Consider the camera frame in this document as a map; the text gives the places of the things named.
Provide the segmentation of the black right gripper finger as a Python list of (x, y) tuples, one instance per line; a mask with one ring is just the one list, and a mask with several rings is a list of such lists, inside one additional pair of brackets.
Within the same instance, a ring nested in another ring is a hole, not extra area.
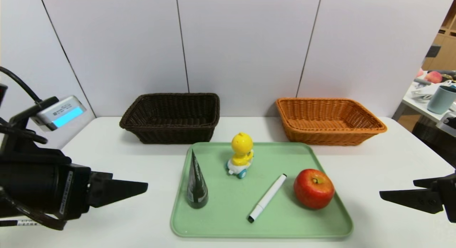
[(440, 193), (436, 187), (401, 191), (380, 191), (379, 195), (385, 201), (430, 214), (436, 214), (444, 210)]
[(418, 179), (414, 180), (413, 184), (416, 187), (422, 187), (422, 188), (432, 188), (435, 182), (440, 179), (440, 177), (435, 177), (435, 178), (428, 178), (428, 179)]

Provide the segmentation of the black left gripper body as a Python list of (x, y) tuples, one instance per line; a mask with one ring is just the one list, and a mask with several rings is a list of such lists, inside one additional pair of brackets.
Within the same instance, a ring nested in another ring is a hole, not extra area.
[(70, 161), (2, 161), (1, 217), (68, 221), (88, 211), (91, 169)]

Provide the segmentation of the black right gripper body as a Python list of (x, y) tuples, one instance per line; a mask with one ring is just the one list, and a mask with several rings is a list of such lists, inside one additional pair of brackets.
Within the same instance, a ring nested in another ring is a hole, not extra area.
[(440, 200), (445, 209), (448, 220), (456, 223), (456, 174), (441, 177), (437, 180), (437, 189)]

